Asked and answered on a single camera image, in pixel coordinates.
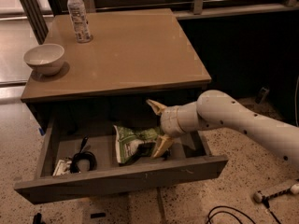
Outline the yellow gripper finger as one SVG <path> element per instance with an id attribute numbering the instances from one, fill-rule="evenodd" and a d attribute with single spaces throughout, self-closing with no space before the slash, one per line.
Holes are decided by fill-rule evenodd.
<path id="1" fill-rule="evenodd" d="M 152 158 L 162 157 L 163 154 L 173 145 L 174 139 L 167 134 L 159 135 L 151 153 Z"/>
<path id="2" fill-rule="evenodd" d="M 153 112 L 157 115 L 157 116 L 161 116 L 163 114 L 163 112 L 167 109 L 166 105 L 163 105 L 157 101 L 153 101 L 151 99 L 147 100 L 147 104 L 152 108 Z"/>

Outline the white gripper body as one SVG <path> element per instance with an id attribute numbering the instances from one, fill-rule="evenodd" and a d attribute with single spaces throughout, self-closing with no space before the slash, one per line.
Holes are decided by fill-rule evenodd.
<path id="1" fill-rule="evenodd" d="M 182 130 L 178 124 L 178 106 L 167 107 L 160 119 L 160 124 L 163 132 L 170 137 L 179 137 L 182 135 Z"/>

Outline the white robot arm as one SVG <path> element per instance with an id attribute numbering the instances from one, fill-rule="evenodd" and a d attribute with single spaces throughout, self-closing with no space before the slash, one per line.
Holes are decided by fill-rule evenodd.
<path id="1" fill-rule="evenodd" d="M 166 106 L 148 100 L 160 117 L 162 134 L 152 152 L 162 156 L 174 140 L 185 133 L 218 129 L 238 131 L 270 150 L 281 159 L 299 167 L 299 128 L 255 113 L 222 91 L 205 91 L 195 102 Z"/>

